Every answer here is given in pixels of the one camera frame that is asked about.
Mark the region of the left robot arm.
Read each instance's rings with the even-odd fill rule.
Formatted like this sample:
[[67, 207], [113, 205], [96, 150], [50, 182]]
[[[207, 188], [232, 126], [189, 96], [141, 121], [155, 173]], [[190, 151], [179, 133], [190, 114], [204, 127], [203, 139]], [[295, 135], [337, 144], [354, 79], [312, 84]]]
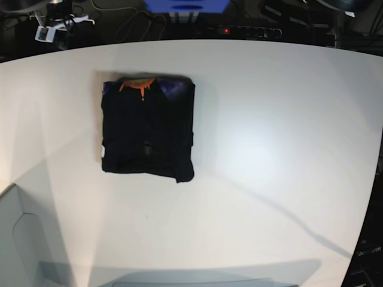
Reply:
[[380, 12], [377, 1], [372, 0], [317, 0], [321, 5], [336, 11], [344, 12], [350, 17]]

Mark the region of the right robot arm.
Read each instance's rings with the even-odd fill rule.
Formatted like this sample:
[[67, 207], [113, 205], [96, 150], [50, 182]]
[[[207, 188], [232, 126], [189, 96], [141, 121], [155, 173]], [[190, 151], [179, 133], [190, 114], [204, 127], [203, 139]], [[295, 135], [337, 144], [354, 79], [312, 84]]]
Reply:
[[75, 27], [82, 23], [96, 24], [85, 9], [73, 4], [73, 1], [49, 1], [45, 14], [35, 10], [33, 17], [38, 23], [35, 37], [41, 42], [52, 42], [58, 32], [72, 34]]

